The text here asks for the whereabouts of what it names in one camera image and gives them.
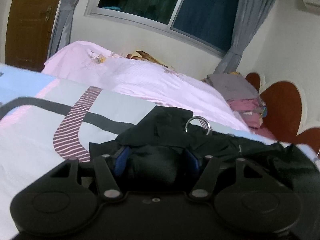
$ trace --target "metal screw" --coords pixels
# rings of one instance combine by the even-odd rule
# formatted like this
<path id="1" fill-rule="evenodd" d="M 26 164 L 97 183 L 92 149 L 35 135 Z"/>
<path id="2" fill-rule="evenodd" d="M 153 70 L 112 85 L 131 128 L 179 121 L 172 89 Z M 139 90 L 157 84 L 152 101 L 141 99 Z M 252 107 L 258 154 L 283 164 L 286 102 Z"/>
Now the metal screw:
<path id="1" fill-rule="evenodd" d="M 120 192 L 116 189 L 109 189 L 103 193 L 107 198 L 116 198 L 120 196 Z"/>
<path id="2" fill-rule="evenodd" d="M 153 198 L 153 199 L 151 199 L 151 200 L 152 200 L 152 202 L 160 202 L 160 201 L 161 201 L 161 199 L 158 198 L 158 197 L 155 197 L 155 198 Z"/>
<path id="3" fill-rule="evenodd" d="M 204 189 L 195 189 L 194 191 L 191 192 L 191 194 L 194 197 L 203 198 L 203 197 L 207 197 L 208 192 Z"/>

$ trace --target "black stripe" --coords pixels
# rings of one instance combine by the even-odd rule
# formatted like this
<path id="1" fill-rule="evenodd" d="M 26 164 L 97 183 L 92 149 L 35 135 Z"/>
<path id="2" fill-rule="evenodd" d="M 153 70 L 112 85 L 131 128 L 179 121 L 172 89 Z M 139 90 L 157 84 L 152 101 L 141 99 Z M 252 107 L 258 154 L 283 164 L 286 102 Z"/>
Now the black stripe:
<path id="1" fill-rule="evenodd" d="M 48 101 L 41 98 L 32 98 L 32 97 L 20 97 L 16 98 L 7 104 L 0 107 L 0 121 L 2 118 L 8 114 L 12 109 L 20 106 L 37 106 L 39 108 L 42 108 L 44 110 L 54 112 L 61 115 L 68 115 L 68 113 L 71 110 L 71 106 L 67 106 L 64 104 Z M 134 127 L 135 125 L 132 123 L 126 123 L 126 122 L 115 122 L 111 119 L 108 119 L 100 114 L 94 114 L 88 112 L 83 122 L 90 123 L 94 126 L 99 127 L 100 129 L 104 131 L 108 131 L 114 134 L 120 134 L 124 132 L 125 130 Z"/>

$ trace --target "gray curtain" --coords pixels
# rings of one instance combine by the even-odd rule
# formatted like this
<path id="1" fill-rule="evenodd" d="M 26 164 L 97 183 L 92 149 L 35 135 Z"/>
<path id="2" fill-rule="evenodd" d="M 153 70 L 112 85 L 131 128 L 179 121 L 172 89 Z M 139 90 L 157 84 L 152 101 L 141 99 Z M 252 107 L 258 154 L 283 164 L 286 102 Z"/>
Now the gray curtain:
<path id="1" fill-rule="evenodd" d="M 236 71 L 244 49 L 266 19 L 274 2 L 275 0 L 239 0 L 231 48 L 214 70 L 214 74 Z"/>
<path id="2" fill-rule="evenodd" d="M 58 17 L 51 35 L 48 58 L 70 43 L 73 12 L 79 0 L 61 0 Z"/>

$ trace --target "pink folded cloth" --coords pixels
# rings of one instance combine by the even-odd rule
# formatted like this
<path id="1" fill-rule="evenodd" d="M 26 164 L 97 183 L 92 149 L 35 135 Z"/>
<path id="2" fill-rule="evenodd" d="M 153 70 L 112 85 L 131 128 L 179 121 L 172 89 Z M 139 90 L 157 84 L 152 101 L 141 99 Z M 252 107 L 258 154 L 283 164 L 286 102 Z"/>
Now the pink folded cloth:
<path id="1" fill-rule="evenodd" d="M 277 140 L 277 138 L 273 135 L 273 133 L 267 127 L 261 126 L 258 129 L 250 129 L 250 130 L 255 134 L 267 137 L 272 140 Z"/>
<path id="2" fill-rule="evenodd" d="M 229 106 L 233 111 L 237 111 L 247 126 L 259 128 L 262 124 L 261 112 L 262 108 L 258 98 L 242 99 L 228 101 Z"/>

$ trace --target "wooden door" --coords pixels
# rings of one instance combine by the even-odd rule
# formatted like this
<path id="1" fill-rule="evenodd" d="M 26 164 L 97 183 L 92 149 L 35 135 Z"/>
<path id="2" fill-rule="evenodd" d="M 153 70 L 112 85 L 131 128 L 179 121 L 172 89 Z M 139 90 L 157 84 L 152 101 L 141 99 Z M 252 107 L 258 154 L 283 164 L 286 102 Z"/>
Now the wooden door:
<path id="1" fill-rule="evenodd" d="M 47 58 L 59 0 L 12 0 L 5 63 L 41 71 Z"/>

